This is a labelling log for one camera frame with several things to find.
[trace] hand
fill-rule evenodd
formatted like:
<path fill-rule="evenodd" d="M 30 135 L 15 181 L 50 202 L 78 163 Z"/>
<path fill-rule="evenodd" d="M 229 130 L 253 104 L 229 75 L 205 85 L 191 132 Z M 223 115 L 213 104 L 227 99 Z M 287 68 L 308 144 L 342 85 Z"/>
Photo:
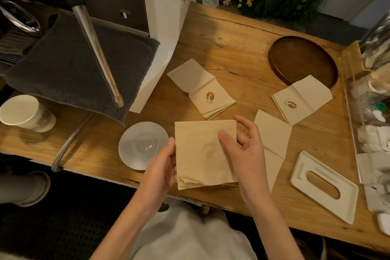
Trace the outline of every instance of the hand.
<path fill-rule="evenodd" d="M 154 157 L 144 173 L 144 177 L 131 202 L 142 206 L 142 212 L 151 219 L 164 202 L 169 189 L 178 182 L 176 174 L 175 139 L 170 137 L 168 144 Z"/>
<path fill-rule="evenodd" d="M 250 137 L 237 130 L 237 142 L 224 130 L 218 132 L 232 160 L 241 196 L 246 205 L 253 210 L 258 202 L 272 201 L 267 182 L 264 148 L 257 126 L 243 116 L 234 119 L 249 130 Z"/>

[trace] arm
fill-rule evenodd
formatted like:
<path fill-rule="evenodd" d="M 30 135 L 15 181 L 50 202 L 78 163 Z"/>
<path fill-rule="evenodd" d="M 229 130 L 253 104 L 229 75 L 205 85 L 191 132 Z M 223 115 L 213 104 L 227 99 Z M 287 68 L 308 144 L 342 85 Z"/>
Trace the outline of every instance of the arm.
<path fill-rule="evenodd" d="M 270 260 L 304 260 L 286 222 L 276 207 L 267 182 L 264 149 L 257 126 L 236 115 L 249 130 L 250 138 L 237 131 L 237 142 L 225 131 L 218 132 L 238 178 L 241 196 L 248 206 Z"/>
<path fill-rule="evenodd" d="M 177 183 L 175 140 L 171 137 L 153 159 L 127 207 L 90 260 L 128 259 L 138 234 L 157 213 L 169 188 Z"/>

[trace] person's left hand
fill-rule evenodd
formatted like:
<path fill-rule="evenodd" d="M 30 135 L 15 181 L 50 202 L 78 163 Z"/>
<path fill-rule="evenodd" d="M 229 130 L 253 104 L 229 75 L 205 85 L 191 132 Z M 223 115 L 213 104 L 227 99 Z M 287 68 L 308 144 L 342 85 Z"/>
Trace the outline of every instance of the person's left hand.
<path fill-rule="evenodd" d="M 164 202 L 169 189 L 178 182 L 176 174 L 176 145 L 170 137 L 168 144 L 154 157 L 131 199 L 141 205 L 144 214 L 151 219 Z"/>

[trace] person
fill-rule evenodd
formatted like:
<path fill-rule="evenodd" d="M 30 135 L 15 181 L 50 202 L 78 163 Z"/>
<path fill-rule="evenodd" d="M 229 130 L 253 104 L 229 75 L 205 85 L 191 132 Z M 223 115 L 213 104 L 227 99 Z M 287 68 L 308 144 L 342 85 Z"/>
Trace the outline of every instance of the person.
<path fill-rule="evenodd" d="M 250 137 L 237 130 L 237 142 L 221 130 L 219 140 L 230 155 L 243 201 L 257 227 L 270 260 L 303 260 L 274 203 L 267 182 L 264 149 L 257 126 L 245 117 L 234 119 Z M 229 227 L 223 212 L 202 219 L 184 202 L 158 213 L 168 190 L 177 183 L 175 140 L 171 137 L 146 169 L 127 207 L 91 256 L 109 259 L 256 259 L 248 239 Z"/>

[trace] paper cup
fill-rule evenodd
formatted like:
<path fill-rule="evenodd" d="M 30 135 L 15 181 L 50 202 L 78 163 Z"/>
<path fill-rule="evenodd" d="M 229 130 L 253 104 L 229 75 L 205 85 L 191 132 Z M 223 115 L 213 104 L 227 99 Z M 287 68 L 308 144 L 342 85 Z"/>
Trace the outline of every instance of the paper cup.
<path fill-rule="evenodd" d="M 42 133 L 53 128 L 56 118 L 36 97 L 20 95 L 8 99 L 0 107 L 0 121 Z"/>

